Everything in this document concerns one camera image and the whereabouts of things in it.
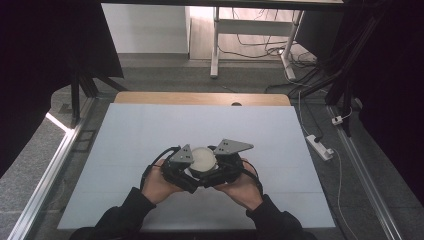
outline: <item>power strip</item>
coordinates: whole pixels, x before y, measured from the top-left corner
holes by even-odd
[[[326,149],[321,142],[315,142],[315,138],[316,137],[314,135],[309,135],[306,137],[306,140],[308,140],[308,143],[315,149],[315,151],[319,154],[322,160],[327,161],[329,159],[332,159],[332,154],[334,153],[333,149]]]
[[[338,116],[338,117],[332,118],[331,122],[333,123],[334,126],[336,126],[343,123],[343,118],[341,116]]]

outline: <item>wooden board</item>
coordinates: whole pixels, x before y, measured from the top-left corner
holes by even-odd
[[[245,93],[187,93],[187,92],[120,92],[115,103],[178,104],[178,105],[232,105],[290,106],[283,94]]]

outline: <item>white tabletop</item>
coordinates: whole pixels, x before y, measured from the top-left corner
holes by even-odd
[[[306,228],[334,227],[293,107],[111,104],[58,228],[94,226],[139,186],[165,149],[218,145],[223,138],[254,145],[240,155],[281,211]],[[245,210],[213,188],[172,195],[143,224],[157,231],[253,228]]]

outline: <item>cable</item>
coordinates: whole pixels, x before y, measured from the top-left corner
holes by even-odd
[[[242,161],[245,162],[245,163],[247,163],[247,164],[249,164],[253,168],[253,170],[255,170],[256,177],[259,179],[259,173],[258,173],[258,171],[256,171],[255,166],[253,166],[253,164],[251,164],[250,162],[248,162],[246,160],[243,160],[242,159]]]
[[[256,17],[256,18],[255,18],[255,19],[253,19],[253,20],[256,20],[256,19],[258,19],[258,18],[262,17],[262,15],[263,15],[263,13],[264,13],[264,12],[265,12],[265,9],[261,9],[261,10],[259,11],[260,16]],[[236,16],[237,16],[237,19],[240,19],[240,17],[238,16],[238,14],[237,14],[237,12],[235,11],[235,9],[234,9],[234,8],[232,8],[232,14],[233,14],[233,19],[236,19],[236,18],[235,18]],[[287,41],[281,41],[281,42],[269,42],[269,38],[268,38],[268,42],[267,42],[267,43],[243,43],[243,42],[241,42],[241,40],[240,40],[240,35],[239,35],[239,34],[236,34],[236,35],[237,35],[237,40],[239,41],[240,45],[244,45],[244,46],[263,46],[263,45],[267,46],[268,44],[281,44],[281,43],[287,43]]]
[[[221,51],[221,52],[223,52],[223,53],[233,54],[233,55],[237,55],[237,56],[241,56],[241,57],[246,57],[246,58],[263,58],[263,57],[267,57],[267,56],[269,56],[269,54],[268,54],[268,53],[267,53],[267,54],[264,54],[264,55],[259,55],[259,56],[247,56],[247,55],[243,55],[243,54],[240,54],[240,53],[227,52],[227,51],[222,50],[222,49],[219,47],[219,45],[218,45],[218,49],[219,49],[219,51]]]
[[[304,80],[305,78],[307,78],[311,73],[313,73],[314,71],[318,70],[318,68],[314,68],[311,71],[309,71],[307,74],[305,74],[305,76],[303,76],[302,78],[300,78],[299,80],[297,80],[297,82],[300,82],[302,80]],[[269,85],[268,87],[265,88],[264,93],[268,93],[268,90],[271,88],[276,88],[276,87],[282,87],[282,86],[287,86],[287,84],[276,84],[276,85]]]
[[[309,52],[305,52],[305,53],[300,54],[299,56],[297,56],[297,60],[295,60],[294,57],[293,57],[293,53],[290,52],[290,58],[291,58],[290,63],[292,63],[293,65],[295,65],[298,68],[315,67],[317,65],[315,62],[300,61],[299,60],[300,56],[305,55],[307,53],[309,53]]]
[[[334,212],[333,207],[331,206],[331,203],[330,203],[330,201],[328,200],[328,196],[329,196],[330,194],[329,194],[329,193],[327,192],[327,190],[325,189],[325,186],[324,186],[324,184],[321,182],[321,179],[320,179],[320,178],[318,178],[318,180],[319,180],[319,183],[321,184],[322,191],[324,192],[325,200],[327,201],[327,204],[328,204],[329,209],[330,209],[330,211],[331,211],[331,213],[332,213],[333,219],[334,219],[334,221],[336,221],[336,225],[337,225],[337,226],[341,226],[341,224],[340,224],[340,222],[339,222],[339,218],[336,216],[336,213]],[[339,229],[340,229],[340,232],[341,232],[341,233],[342,233],[342,235],[343,235],[343,239],[348,240],[348,239],[347,239],[347,237],[346,237],[346,233],[344,232],[343,228],[341,228],[341,227],[340,227]]]
[[[290,81],[289,76],[287,76],[287,72],[285,70],[284,70],[284,75],[286,77],[287,82],[289,82],[291,84],[295,84],[295,85],[298,85],[298,86],[304,86],[304,87],[311,87],[311,85],[307,85],[307,84],[302,84],[302,83]]]
[[[363,23],[362,26],[360,26],[358,28],[358,31],[356,32],[356,34],[351,38],[350,42],[346,43],[343,47],[341,47],[335,54],[333,54],[333,56],[322,60],[318,63],[319,66],[321,66],[322,68],[325,68],[325,65],[328,65],[331,61],[335,61],[337,58],[339,58],[339,62],[343,59],[344,54],[346,52],[346,50],[350,47],[350,45],[352,45],[360,36],[362,31],[365,30],[365,25],[366,23]]]
[[[303,85],[304,86],[306,86],[306,87],[309,87],[308,85],[305,85],[305,83],[307,83],[307,82],[309,82],[318,72],[320,72],[321,71],[321,69],[319,69],[319,68],[317,68],[317,67],[315,67],[314,69],[312,69],[307,75],[305,75],[305,77],[303,77],[303,78],[301,78],[301,79],[299,79],[296,83],[298,83],[298,82],[301,82],[301,81],[303,81]],[[298,86],[297,87],[295,87],[295,88],[293,88],[288,94],[287,94],[287,96],[289,97],[289,98],[293,98],[293,96],[292,96],[292,94],[296,91],[296,90],[298,90],[300,87],[302,87],[302,85],[300,85],[300,84],[297,84]]]
[[[350,228],[349,224],[347,224],[346,219],[343,216],[342,209],[340,208],[340,192],[341,192],[341,189],[342,189],[342,179],[343,179],[343,175],[342,175],[342,159],[340,158],[339,152],[336,149],[334,149],[334,148],[332,148],[332,149],[333,149],[334,152],[337,153],[337,157],[339,158],[339,163],[340,163],[339,164],[339,166],[340,166],[340,179],[339,179],[339,191],[338,191],[338,194],[337,194],[337,206],[339,208],[339,212],[340,212],[340,215],[342,216],[343,222],[346,224],[346,227],[349,229],[349,231],[352,233],[352,235],[355,237],[355,239],[358,240],[358,237],[356,237],[355,233],[352,231],[352,229]]]
[[[287,96],[290,98],[290,99],[293,99],[294,97],[292,96],[292,94],[296,91],[296,90],[298,90],[300,87],[311,87],[313,84],[315,84],[315,83],[317,83],[317,82],[319,82],[319,81],[321,81],[321,79],[323,79],[324,77],[325,77],[325,75],[324,76],[322,76],[322,77],[320,77],[320,78],[318,78],[315,82],[313,82],[312,84],[310,84],[310,85],[307,85],[306,83],[308,83],[312,78],[313,78],[313,76],[314,75],[316,75],[318,72],[320,72],[321,71],[321,69],[318,69],[319,71],[317,71],[317,72],[314,72],[314,74],[312,75],[312,76],[310,76],[308,79],[306,79],[306,81],[304,81],[303,82],[303,84],[297,84],[297,85],[299,85],[299,86],[297,86],[297,87],[295,87],[295,88],[293,88],[288,94],[287,94]],[[321,92],[325,92],[325,93],[328,93],[327,91],[325,91],[325,90],[322,90],[322,89],[320,89],[319,91],[321,91]]]
[[[317,126],[317,128],[319,130],[320,136],[317,137],[317,138],[318,138],[318,140],[321,140],[321,139],[324,138],[324,132],[322,131],[321,127],[319,126],[319,124],[317,122],[317,120],[315,119],[314,114],[312,114],[312,111],[309,108],[308,103],[306,102],[306,100],[305,100],[305,105],[306,105],[306,108],[308,109],[309,115],[311,115],[312,119],[314,120],[315,125]]]
[[[226,86],[221,85],[221,87],[222,87],[222,88],[224,88],[224,89],[227,89],[227,90],[228,90],[228,91],[230,91],[230,92],[238,93],[237,91],[234,91],[233,89],[228,88],[228,87],[226,87]]]
[[[263,195],[264,195],[264,193],[263,193],[263,186],[262,186],[262,183],[259,181],[259,176],[258,176],[258,175],[253,174],[252,172],[250,172],[250,171],[246,170],[244,167],[243,167],[243,168],[241,168],[241,167],[237,167],[237,166],[234,166],[234,165],[228,164],[228,163],[226,163],[226,162],[219,162],[218,164],[221,164],[221,165],[227,166],[227,167],[229,167],[229,168],[231,168],[231,169],[236,169],[236,170],[238,170],[238,171],[240,171],[240,172],[242,172],[242,173],[246,174],[246,175],[247,175],[247,176],[249,176],[250,178],[252,178],[252,179],[253,179],[253,181],[255,181],[256,186],[258,187],[258,190],[259,190],[259,193],[261,194],[261,196],[263,196]]]
[[[158,166],[158,165],[156,165],[156,163],[168,152],[173,151],[174,152],[174,153],[172,153],[172,155],[173,155],[177,151],[179,151],[180,149],[181,149],[181,147],[170,147],[170,148],[166,149],[161,154],[159,154],[159,156],[157,156],[155,160],[153,160],[152,164],[147,166],[146,170],[144,170],[144,172],[143,172],[143,175],[141,175],[140,190],[143,190],[144,182],[146,181],[147,176],[149,176],[149,173],[152,170],[153,166]]]
[[[300,92],[301,92],[301,91],[299,91],[299,102],[298,102],[298,104],[299,104],[300,125],[302,126],[303,130],[305,131],[305,133],[306,133],[306,134],[308,134],[308,136],[309,136],[309,135],[311,135],[311,134],[309,134],[309,133],[308,133],[308,131],[306,131],[306,128],[305,128],[305,126],[303,125],[302,110],[300,109]]]
[[[278,16],[278,9],[277,9],[277,11],[275,12],[275,16],[274,16],[274,22],[277,20],[277,16]],[[268,52],[268,49],[266,48],[267,46],[268,46],[268,44],[269,44],[269,40],[271,39],[271,35],[268,37],[268,41],[266,41],[266,44],[265,44],[265,52],[267,52],[267,53],[269,53]]]
[[[353,112],[353,109],[352,107],[350,107],[350,113],[347,116],[342,117],[342,119],[350,117],[350,115],[352,115],[352,112]]]

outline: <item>person's left hand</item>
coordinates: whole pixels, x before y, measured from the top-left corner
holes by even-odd
[[[164,160],[159,160],[156,165],[161,166]],[[153,204],[158,204],[168,198],[175,192],[182,192],[183,190],[176,185],[167,182],[160,170],[160,167],[153,166],[149,175],[147,176],[141,193],[150,200]]]

